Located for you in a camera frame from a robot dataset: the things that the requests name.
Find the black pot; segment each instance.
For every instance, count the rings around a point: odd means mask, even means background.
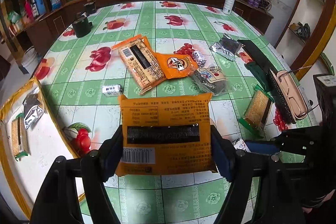
[[[80,38],[87,35],[91,31],[92,23],[88,21],[86,16],[80,16],[72,23],[75,35]]]
[[[89,16],[89,15],[97,12],[95,1],[88,2],[88,3],[84,4],[83,7],[85,9],[86,16]]]

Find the orange snack package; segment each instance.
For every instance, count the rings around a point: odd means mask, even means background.
[[[123,157],[115,173],[216,171],[211,158],[210,99],[211,93],[136,99],[119,96]]]
[[[166,79],[146,37],[136,35],[111,49],[118,49],[121,59],[141,88],[140,95]]]
[[[167,79],[192,75],[198,69],[197,63],[186,54],[153,53]]]

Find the green tablecloth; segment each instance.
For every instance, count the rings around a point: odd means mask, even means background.
[[[59,126],[84,123],[92,131],[89,134],[93,142],[91,149],[98,149],[104,140],[111,138],[121,123],[117,99],[102,95],[101,87],[120,84],[128,98],[140,97],[139,87],[116,51],[98,65],[91,63],[92,52],[102,47],[111,47],[139,33],[146,35],[153,50],[160,53],[172,53],[186,42],[192,44],[206,57],[206,66],[220,66],[236,89],[226,95],[213,96],[209,104],[211,119],[220,134],[230,140],[252,137],[237,119],[244,114],[258,82],[240,58],[230,62],[211,52],[208,46],[219,41],[222,33],[234,39],[250,39],[278,70],[289,70],[280,54],[243,18],[234,13],[225,15],[212,7],[166,1],[135,2],[104,7],[89,16],[89,20],[93,28],[88,35],[77,39],[67,29],[51,46],[43,60],[46,68],[39,72],[39,78]],[[199,93],[198,87],[186,77],[166,80],[144,97]],[[273,124],[274,110],[275,107],[264,130],[267,140],[279,134]],[[310,126],[310,117],[290,128]],[[281,156],[285,162],[303,159],[288,153]],[[252,216],[257,183],[258,178],[254,178],[244,221]],[[209,171],[173,176],[118,178],[115,175],[105,186],[121,222],[211,224],[230,185],[219,174]],[[81,210],[85,223],[91,223],[85,201]]]

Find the spray bottle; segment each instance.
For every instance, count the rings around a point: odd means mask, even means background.
[[[234,3],[235,3],[235,0],[225,0],[224,7],[223,7],[223,13],[226,15],[230,15]]]

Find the cable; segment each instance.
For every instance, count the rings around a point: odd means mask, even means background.
[[[265,11],[269,11],[272,8],[272,3],[270,0],[261,0],[258,8],[261,8]]]

